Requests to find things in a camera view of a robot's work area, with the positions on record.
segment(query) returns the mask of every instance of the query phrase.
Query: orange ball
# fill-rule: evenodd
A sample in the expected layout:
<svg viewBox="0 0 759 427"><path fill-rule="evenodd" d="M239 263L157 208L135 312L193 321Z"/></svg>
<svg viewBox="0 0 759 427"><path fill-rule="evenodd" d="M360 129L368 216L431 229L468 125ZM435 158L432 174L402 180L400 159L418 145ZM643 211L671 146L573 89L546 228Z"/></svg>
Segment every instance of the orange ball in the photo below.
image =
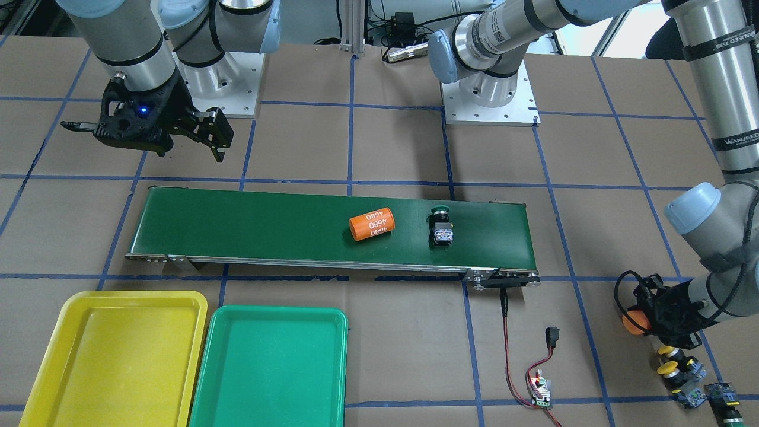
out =
<svg viewBox="0 0 759 427"><path fill-rule="evenodd" d="M627 314L630 315L635 323L641 325L642 327L645 327L646 329L651 329L651 322L648 321L648 318L642 311L630 310L627 312ZM643 335L644 333L639 327L632 324L624 315L622 316L622 324L625 325L625 329L627 329L630 334Z"/></svg>

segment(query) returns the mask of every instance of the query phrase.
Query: electrical cable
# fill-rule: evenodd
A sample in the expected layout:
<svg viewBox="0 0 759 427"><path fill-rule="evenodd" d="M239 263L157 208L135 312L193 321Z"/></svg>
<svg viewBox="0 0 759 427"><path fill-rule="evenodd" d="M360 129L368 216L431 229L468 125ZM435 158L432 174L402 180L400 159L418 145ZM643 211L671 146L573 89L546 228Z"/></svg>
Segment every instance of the electrical cable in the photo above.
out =
<svg viewBox="0 0 759 427"><path fill-rule="evenodd" d="M337 26L340 29L340 38L342 38L342 18L340 18L340 0L335 0L335 3L337 4Z"/></svg>
<svg viewBox="0 0 759 427"><path fill-rule="evenodd" d="M213 9L214 9L215 7L216 7L216 0L210 0L210 2L208 3L208 9L206 10L206 16L204 16L204 17L203 17L203 20L200 22L200 24L198 24L198 26L195 28L195 30L193 30L193 32L192 32L192 33L190 33L190 35L189 35L189 36L187 36L187 38L186 38L186 39L184 39L184 40L182 41L182 43L179 43L178 45L176 45L176 46L174 47L174 49L172 50L172 52L177 52L179 49L182 49L182 48L183 48L183 47L185 47L185 45L187 45L187 44L188 44L188 43L189 43L189 42L190 42L190 41L191 41L193 38L195 38L195 36L197 36L197 34L200 32L200 30L202 30L202 29L203 29L203 26L204 26L204 25L206 25L206 22L208 22L209 18L211 17L211 13L213 12Z"/></svg>
<svg viewBox="0 0 759 427"><path fill-rule="evenodd" d="M455 17L464 17L464 16L469 16L471 14L483 14L483 13L484 13L483 11L462 12L460 14L453 14L453 15L448 15L444 17L437 17L435 19L430 19L429 21L424 21L423 23L419 25L422 26L422 25L431 24L433 22L445 21L446 19L453 19Z"/></svg>
<svg viewBox="0 0 759 427"><path fill-rule="evenodd" d="M505 376L506 376L506 385L509 387L509 391L511 392L514 399L519 403L520 405L533 409L533 410L543 410L543 413L546 414L546 416L553 422L555 427L562 427L562 424L559 422L558 419L551 413L551 411L547 408L541 408L538 405L533 404L529 400L522 397L521 394L519 394L519 391L514 386L514 381L512 380L512 374L511 374L511 368L509 366L509 322L507 320L507 315L509 313L509 298L506 294L506 289L501 288L500 289L500 300L501 300L501 316L503 316L503 347L505 351ZM540 360L539 362L535 362L533 365L530 366L530 368L527 370L527 383L528 387L531 387L531 382L529 380L529 373L532 369L536 368L539 365L544 364L545 362L548 362L551 360L551 357L553 357L553 347L550 345L546 345L548 347L548 357L545 359Z"/></svg>
<svg viewBox="0 0 759 427"><path fill-rule="evenodd" d="M752 232L752 227L754 224L754 214L756 212L757 205L759 204L759 187L753 184L749 184L747 182L734 182L734 184L746 185L748 187L753 188L757 192L757 194L754 196L754 199L751 201L751 205L748 208L748 215L747 215L748 218L746 219L746 225L745 225L745 228L743 229L743 245L747 245L751 241L751 232ZM643 277L641 277L640 274L635 273L634 271L627 270L626 272L622 273L622 275L620 275L619 278L617 279L616 283L614 284L614 302L616 303L617 308L619 308L619 310L622 312L622 315L625 316L625 318L627 318L627 320L630 321L631 324L633 324L635 327L645 332L646 334L653 335L659 338L669 338L669 339L673 337L680 337L683 335L696 334L698 331L704 329L705 327L710 326L711 322L716 320L716 318L718 318L722 313L727 311L728 305L730 305L730 303L735 298L735 295L738 293L738 289L743 282L743 276L745 275L747 266L748 266L748 263L746 262L741 264L741 269L738 273L738 277L735 279L735 284L730 289L728 296L725 298L725 300L721 304L716 301L713 301L714 304L717 306L717 310L711 316L709 316L708 319L703 321L700 327L694 330L689 330L689 331L680 330L680 331L672 331L671 334L659 334L655 331L652 331L651 329L647 327L641 326L638 322L636 322L630 316L630 314L628 313L628 310L624 308L622 306L622 303L619 301L619 285L620 283L622 283L622 280L625 277L627 276L635 277L635 279L638 280L638 284L641 284L644 282ZM711 293L710 279L711 279L711 273L709 274L709 276L707 276L707 289Z"/></svg>

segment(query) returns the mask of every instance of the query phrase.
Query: blue tape line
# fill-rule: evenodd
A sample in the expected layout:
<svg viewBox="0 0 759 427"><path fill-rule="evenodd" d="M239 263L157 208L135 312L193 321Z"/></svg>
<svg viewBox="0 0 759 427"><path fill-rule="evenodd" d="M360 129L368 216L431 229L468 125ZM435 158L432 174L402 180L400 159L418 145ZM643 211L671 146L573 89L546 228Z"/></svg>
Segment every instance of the blue tape line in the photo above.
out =
<svg viewBox="0 0 759 427"><path fill-rule="evenodd" d="M522 182L454 182L454 187L523 187L523 188L546 188L545 184L530 184Z"/></svg>
<svg viewBox="0 0 759 427"><path fill-rule="evenodd" d="M616 121L617 127L619 128L619 133L622 135L622 140L625 142L625 147L627 148L627 152L630 155L630 160L632 161L632 165L635 168L635 173L638 175L638 180L641 182L641 185L644 187L643 193L645 193L646 200L648 200L648 207L651 209L651 213L653 214L653 219L657 223L657 228L659 229L659 234L661 235L662 241L664 242L664 246L666 247L666 251L667 251L667 254L669 255L669 259L672 262L672 266L675 268L675 274L677 274L678 276L681 276L680 267L677 265L675 254L674 252L672 252L672 247L670 247L669 245L669 240L667 239L666 234L664 232L664 227L662 226L661 220L659 218L659 214L657 213L657 209L653 205L653 199L651 198L651 193L648 191L646 187L646 182L643 179L641 168L638 166L638 161L635 159L635 155L632 152L632 146L630 145L630 141L627 139L627 134L625 133L625 129L622 127L622 121L619 120L619 115L617 114L617 111L614 108L614 103L612 102L612 98L609 95L609 90L606 88L606 82L603 81L603 76L601 76L601 71L598 68L596 59L591 57L591 62L593 63L593 68L596 71L596 76L598 76L598 81L601 83L601 89L603 89L603 94L604 96L606 96L606 101L609 103L609 108L611 108L612 114L614 115L614 119Z"/></svg>
<svg viewBox="0 0 759 427"><path fill-rule="evenodd" d="M472 378L474 379L474 405L477 407L477 419L480 427L485 427L485 412L482 408L482 391L480 390L480 370L477 367L477 348L474 346L474 328L472 326L472 312L469 304L469 290L467 284L461 282L461 293L464 296L464 314L467 318L467 337L469 339L469 357L472 361Z"/></svg>
<svg viewBox="0 0 759 427"><path fill-rule="evenodd" d="M740 400L759 400L759 394L739 395ZM670 396L622 396L610 397L611 403L656 403L670 402ZM567 397L554 399L555 405L597 405L602 404L599 397ZM513 399L485 399L480 402L482 406L517 406L519 403ZM460 400L373 400L368 402L347 403L346 409L356 408L419 408L419 407L452 407L452 406L476 406L477 401L472 399Z"/></svg>
<svg viewBox="0 0 759 427"><path fill-rule="evenodd" d="M348 109L348 186L346 194L353 195L353 128L356 101L356 60L358 55L351 57L351 98Z"/></svg>
<svg viewBox="0 0 759 427"><path fill-rule="evenodd" d="M271 104L277 106L342 106L347 107L351 104L346 103L308 103L301 101L261 101L262 104Z"/></svg>
<svg viewBox="0 0 759 427"><path fill-rule="evenodd" d="M614 117L606 112L539 111L544 115L576 115L580 117Z"/></svg>
<svg viewBox="0 0 759 427"><path fill-rule="evenodd" d="M227 281L242 280L246 282L309 282L318 280L320 282L329 282L330 280L347 281L349 276L228 276Z"/></svg>
<svg viewBox="0 0 759 427"><path fill-rule="evenodd" d="M654 403L654 402L673 402L671 396L629 396L629 397L610 397L612 403Z"/></svg>
<svg viewBox="0 0 759 427"><path fill-rule="evenodd" d="M74 92L74 88L77 86L77 83L79 82L79 77L82 76L82 72L84 71L85 65L87 65L87 59L90 57L90 53L92 53L91 50L87 50L86 55L84 56L84 59L82 60L82 64L79 66L79 70L77 71L77 74L74 76L74 81L71 82L71 87L68 88L68 92L66 93L66 97L70 97L71 93ZM58 122L61 120L61 116L63 115L63 111L66 109L66 102L64 101L61 103L61 107L58 109L58 114L55 115L55 119L53 120L52 125L50 126L50 129L48 129L48 133L45 136L45 139L43 140L42 145L39 147L39 150L37 151L37 154L34 156L34 160L32 160L31 166L29 166L29 170L27 171L26 176L24 177L24 180L21 183L21 186L18 188L18 191L16 191L16 195L13 198L13 202L11 202L11 206L8 208L8 212L5 213L5 217L3 218L2 223L0 223L0 237L2 237L3 233L5 232L5 228L8 226L8 222L10 222L11 217L13 216L13 212L16 210L16 207L18 206L18 202L21 199L21 195L24 193L24 189L27 187L27 183L29 182L29 177L32 175L32 172L34 172L34 168L37 167L37 163L39 163L40 157L42 157L45 148L47 147L48 142L50 141L50 138L52 137L53 131L55 130L55 127L58 126Z"/></svg>
<svg viewBox="0 0 759 427"><path fill-rule="evenodd" d="M250 165L250 152L253 150L253 138L256 134L256 121L250 123L250 136L247 139L247 150L245 151L245 162L242 165L242 174L240 174L240 186L238 190L245 190L245 179L247 178L247 168Z"/></svg>
<svg viewBox="0 0 759 427"><path fill-rule="evenodd" d="M703 117L687 117L685 115L641 115L641 114L618 114L618 117L624 119L656 119L656 120L706 120Z"/></svg>
<svg viewBox="0 0 759 427"><path fill-rule="evenodd" d="M353 68L353 59L356 55L351 57L351 82L354 81L355 71ZM369 109L429 109L433 111L442 111L441 106L386 106L382 104L356 104L355 97L351 93L351 101L349 103L312 103L307 101L261 101L262 104L280 105L280 106L338 106L338 107L351 107L354 108L369 108Z"/></svg>
<svg viewBox="0 0 759 427"><path fill-rule="evenodd" d="M70 103L101 103L102 100L97 100L95 98L66 98L66 100Z"/></svg>
<svg viewBox="0 0 759 427"><path fill-rule="evenodd" d="M0 412L23 412L24 408L26 405L0 405Z"/></svg>
<svg viewBox="0 0 759 427"><path fill-rule="evenodd" d="M222 283L221 283L221 286L219 286L219 308L221 308L222 305L224 305L224 298L227 295L227 280L228 279L229 279L229 264L224 264L224 270L222 270Z"/></svg>
<svg viewBox="0 0 759 427"><path fill-rule="evenodd" d="M456 192L453 185L453 167L451 166L451 150L448 144L448 133L446 132L446 111L440 110L440 122L442 123L442 145L446 149L446 172L448 173L448 192L452 201L456 200Z"/></svg>
<svg viewBox="0 0 759 427"><path fill-rule="evenodd" d="M461 282L459 276L377 276L374 280L377 282Z"/></svg>
<svg viewBox="0 0 759 427"><path fill-rule="evenodd" d="M53 273L1 273L0 279L56 279L56 280L97 280L100 274L53 274Z"/></svg>
<svg viewBox="0 0 759 427"><path fill-rule="evenodd" d="M345 405L345 408L418 408L448 406L476 406L476 403L474 400L409 400L408 402L380 400L371 402L348 403Z"/></svg>
<svg viewBox="0 0 759 427"><path fill-rule="evenodd" d="M193 176L141 176L140 181L163 182L240 182L237 178L197 178Z"/></svg>
<svg viewBox="0 0 759 427"><path fill-rule="evenodd" d="M441 106L384 106L380 104L354 104L354 107L373 109L426 109L432 111L442 111Z"/></svg>
<svg viewBox="0 0 759 427"><path fill-rule="evenodd" d="M332 184L346 185L348 181L341 179L268 179L268 178L246 178L245 182L255 182L259 184Z"/></svg>
<svg viewBox="0 0 759 427"><path fill-rule="evenodd" d="M720 367L716 363L716 359L714 358L714 352L712 352L711 346L709 345L709 340L707 340L707 335L704 333L704 331L698 331L699 335L701 335L701 340L704 341L704 350L707 352L707 356L709 356L709 361L712 364L712 368L714 369L714 374L716 375L716 380L719 382L723 381L722 378L722 372L720 371Z"/></svg>
<svg viewBox="0 0 759 427"><path fill-rule="evenodd" d="M672 79L675 80L675 84L677 85L677 88L680 90L680 94L682 95L682 98L685 100L685 103L688 104L688 109L691 110L691 114L694 117L698 117L698 114L696 114L696 109L693 108L693 104L691 104L690 99L688 99L688 95L685 93L685 90L682 88L682 85L680 84L680 79L677 78L677 74L675 74L675 70L672 69L672 66L669 64L669 61L665 60L664 64L666 64L667 69L669 70L669 74L672 76ZM706 129L704 129L704 125L701 123L701 121L698 121L698 128L701 130L701 134L704 136L704 140L707 142L707 145L709 146L709 149L712 152L712 155L714 155L714 158L716 159L716 150L714 149L714 144L712 144L711 139L709 138L709 135L707 135Z"/></svg>
<svg viewBox="0 0 759 427"><path fill-rule="evenodd" d="M448 182L435 181L353 181L353 185L422 185L428 187L446 187Z"/></svg>
<svg viewBox="0 0 759 427"><path fill-rule="evenodd" d="M565 397L553 399L555 405L590 405L603 403L600 397ZM483 406L517 406L515 399L487 399L483 400Z"/></svg>
<svg viewBox="0 0 759 427"><path fill-rule="evenodd" d="M551 205L553 206L553 213L556 215L556 226L559 228L559 237L562 240L562 247L564 248L564 257L567 261L567 268L569 269L569 276L572 279L572 287L575 289L575 298L577 299L578 307L580 308L580 314L582 317L582 323L585 326L585 334L587 335L588 344L591 347L591 355L593 356L593 364L596 368L596 374L598 376L598 384L601 387L601 395L603 397L603 405L606 407L606 415L609 417L609 425L616 427L614 423L614 414L612 412L611 403L609 402L609 392L606 389L606 381L603 378L603 370L601 368L601 361L598 356L598 349L596 348L595 339L593 338L593 331L591 330L591 323L587 318L587 312L585 311L585 304L582 299L582 293L580 292L580 286L575 278L575 267L572 265L572 256L569 254L569 245L567 243L566 234L564 233L564 226L562 224L562 218L559 214L559 205L556 202L556 194L553 191L553 184L551 176L548 173L548 163L546 163L546 155L543 152L543 145L540 142L540 136L537 133L537 123L532 127L532 133L535 138L535 144L537 145L537 152L540 155L540 164L543 167L543 175L546 178L546 184L548 185L548 194L551 199Z"/></svg>
<svg viewBox="0 0 759 427"><path fill-rule="evenodd" d="M68 101L66 98L48 98L44 96L0 96L0 101L33 101L33 102L50 102L62 103Z"/></svg>
<svg viewBox="0 0 759 427"><path fill-rule="evenodd" d="M116 246L118 245L118 238L121 237L121 231L124 228L124 222L127 220L127 214L129 213L129 207L132 205L132 199L134 198L134 191L137 189L137 183L140 181L140 174L142 168L145 166L145 159L147 159L147 151L143 151L143 155L140 158L140 164L137 165L137 171L134 173L134 179L132 180L132 186L127 195L127 201L124 203L124 209L121 211L121 218L118 220L116 226L116 232L113 235L111 241L111 248L108 250L108 257L106 257L106 263L102 266L102 277L97 284L97 290L102 290L102 287L106 284L106 275L108 269L111 267L113 261L113 254L116 252Z"/></svg>

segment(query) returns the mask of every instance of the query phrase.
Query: red wire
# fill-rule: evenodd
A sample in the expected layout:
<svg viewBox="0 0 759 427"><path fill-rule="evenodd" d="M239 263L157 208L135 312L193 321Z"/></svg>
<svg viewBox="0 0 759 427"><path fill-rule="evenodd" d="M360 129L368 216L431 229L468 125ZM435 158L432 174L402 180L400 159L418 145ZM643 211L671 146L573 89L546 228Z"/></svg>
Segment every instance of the red wire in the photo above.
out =
<svg viewBox="0 0 759 427"><path fill-rule="evenodd" d="M517 401L517 402L519 402L519 404L521 404L522 406L526 406L526 407L528 407L528 408L531 408L531 409L536 409L536 410L538 410L538 409L543 409L543 412L546 414L546 416L548 416L548 418L550 418L550 419L551 419L551 421L553 422L553 424L554 424L556 427L562 427L561 423L560 423L560 422L559 422L559 421L556 419L556 417L554 417L554 416L553 416L553 414L551 413L551 411L550 411L550 410L548 410L548 409L545 409L545 408L540 408L538 405L533 405L533 404L532 404L532 402L530 402L530 401L528 401L528 400L524 399L524 398L523 398L523 397L522 397L522 396L519 394L519 392L517 391L516 387L514 387L514 382L512 381L512 374L511 374L511 369L509 368L509 326L508 326L508 322L507 322L507 320L506 320L506 317L505 317L505 316L504 316L504 318L503 318L503 345L504 345L504 350L505 350L505 355L506 355L506 384L509 386L509 391L511 391L511 392L512 392L512 396L513 396L513 397L516 399L516 401ZM530 382L530 380L529 380L530 371L531 371L532 369L536 368L537 366L539 366L539 365L541 365L541 364L543 364L543 363L545 363L545 362L548 362L548 360L550 360L552 356L553 356L553 347L549 347L549 348L548 348L548 357L546 357L546 358L545 358L545 359L543 359L543 360L540 360L539 362L536 362L536 363L534 363L534 364L533 364L533 365L532 365L532 366L531 366L531 367L530 367L530 368L527 370L528 384L529 384L530 386L531 386L531 382Z"/></svg>
<svg viewBox="0 0 759 427"><path fill-rule="evenodd" d="M503 344L504 344L505 353L506 353L506 384L509 386L509 391L512 392L512 396L522 406L526 406L528 408L537 408L537 406L533 405L532 402L528 402L526 399L524 399L519 394L516 387L514 387L514 382L512 381L511 369L509 368L509 326L508 326L506 317L503 318Z"/></svg>

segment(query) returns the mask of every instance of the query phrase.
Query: plastic tray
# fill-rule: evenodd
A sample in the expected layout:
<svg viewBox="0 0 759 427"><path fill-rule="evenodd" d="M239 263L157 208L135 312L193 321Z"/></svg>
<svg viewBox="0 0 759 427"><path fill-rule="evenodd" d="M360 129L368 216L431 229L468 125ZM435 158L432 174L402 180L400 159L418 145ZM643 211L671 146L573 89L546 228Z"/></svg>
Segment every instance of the plastic tray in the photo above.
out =
<svg viewBox="0 0 759 427"><path fill-rule="evenodd" d="M347 344L337 308L221 307L190 427L342 427Z"/></svg>
<svg viewBox="0 0 759 427"><path fill-rule="evenodd" d="M207 306L191 291L72 296L20 426L186 426Z"/></svg>

